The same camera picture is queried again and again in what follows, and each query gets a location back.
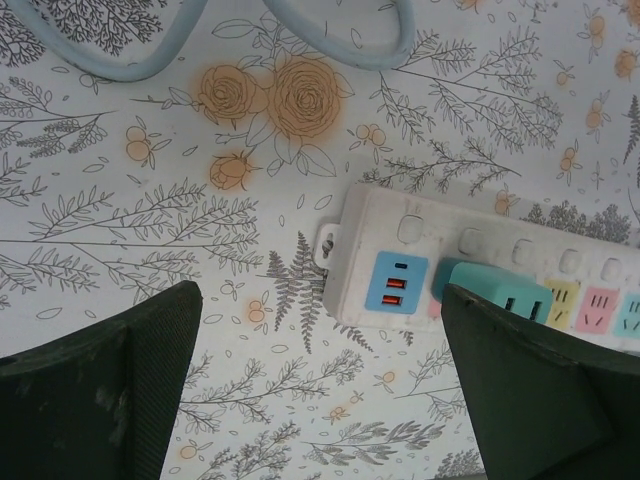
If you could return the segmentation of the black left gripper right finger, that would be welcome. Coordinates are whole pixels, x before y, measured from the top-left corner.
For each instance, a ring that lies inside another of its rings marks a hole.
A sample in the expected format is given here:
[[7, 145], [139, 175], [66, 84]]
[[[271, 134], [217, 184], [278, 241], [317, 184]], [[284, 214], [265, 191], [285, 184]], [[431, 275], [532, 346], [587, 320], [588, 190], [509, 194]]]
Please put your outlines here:
[[638, 357], [452, 284], [442, 322], [488, 478], [638, 478]]

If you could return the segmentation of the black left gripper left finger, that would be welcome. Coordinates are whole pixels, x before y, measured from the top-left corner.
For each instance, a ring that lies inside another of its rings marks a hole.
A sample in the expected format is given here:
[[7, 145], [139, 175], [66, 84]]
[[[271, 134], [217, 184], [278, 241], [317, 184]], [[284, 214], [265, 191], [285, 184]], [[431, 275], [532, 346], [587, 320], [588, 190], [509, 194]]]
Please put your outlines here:
[[1, 361], [4, 479], [160, 477], [203, 299], [182, 281]]

